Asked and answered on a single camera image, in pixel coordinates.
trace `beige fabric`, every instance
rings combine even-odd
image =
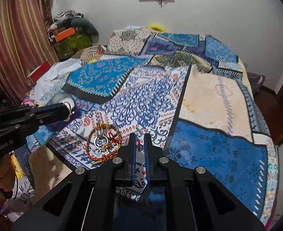
[[[252,142],[245,98],[236,81],[192,66],[179,117]]]
[[[105,54],[139,55],[147,38],[152,34],[156,34],[156,31],[150,28],[115,30],[110,37]]]
[[[45,145],[30,154],[29,164],[39,199],[72,172]]]
[[[92,46],[84,49],[83,53],[80,56],[82,60],[82,66],[84,66],[88,61],[96,57],[96,52],[98,51],[98,46]]]

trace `orange box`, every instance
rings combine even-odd
[[[75,29],[74,28],[68,28],[65,31],[56,35],[55,38],[56,38],[56,41],[59,42],[59,41],[63,40],[64,38],[67,38],[67,37],[74,35],[74,34],[75,34]]]

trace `striped curtain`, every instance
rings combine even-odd
[[[30,90],[36,67],[58,61],[46,29],[52,0],[0,0],[0,87],[14,103]]]

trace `finger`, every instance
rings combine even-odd
[[[9,171],[0,179],[0,188],[5,192],[11,191],[15,184],[15,171],[9,169]]]
[[[10,167],[12,167],[11,157],[9,154],[6,154],[4,157],[2,157],[0,162],[0,178],[3,177],[8,172],[8,169]]]

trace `patchwork quilt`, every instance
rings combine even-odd
[[[166,230],[164,189],[153,189],[146,204],[138,202],[147,185],[145,133],[179,165],[208,169],[267,225],[278,184],[276,149],[244,65],[220,41],[145,28],[116,30],[100,60],[72,72],[63,89],[87,110],[58,133],[40,128],[45,134],[32,140],[49,141],[72,170],[100,166],[92,166],[85,153],[96,123],[113,124],[124,138],[135,133],[140,140],[134,185],[117,188],[114,230]],[[89,146],[92,156],[102,156],[93,140]]]

